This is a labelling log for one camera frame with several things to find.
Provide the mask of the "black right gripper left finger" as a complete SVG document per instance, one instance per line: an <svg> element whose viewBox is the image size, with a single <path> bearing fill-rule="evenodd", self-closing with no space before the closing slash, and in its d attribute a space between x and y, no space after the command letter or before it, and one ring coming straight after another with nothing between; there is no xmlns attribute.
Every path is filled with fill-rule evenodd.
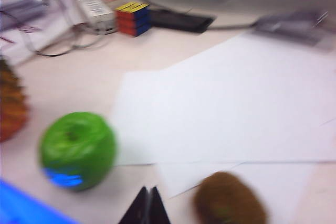
<svg viewBox="0 0 336 224"><path fill-rule="evenodd" d="M149 192L142 187L118 224L145 223L148 211Z"/></svg>

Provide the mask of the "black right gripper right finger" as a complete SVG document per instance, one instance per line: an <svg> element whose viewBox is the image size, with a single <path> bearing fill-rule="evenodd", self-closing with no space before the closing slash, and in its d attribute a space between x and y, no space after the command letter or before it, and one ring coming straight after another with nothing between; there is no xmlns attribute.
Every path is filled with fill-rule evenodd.
<svg viewBox="0 0 336 224"><path fill-rule="evenodd" d="M150 223L152 224L171 223L157 187L153 187L151 189Z"/></svg>

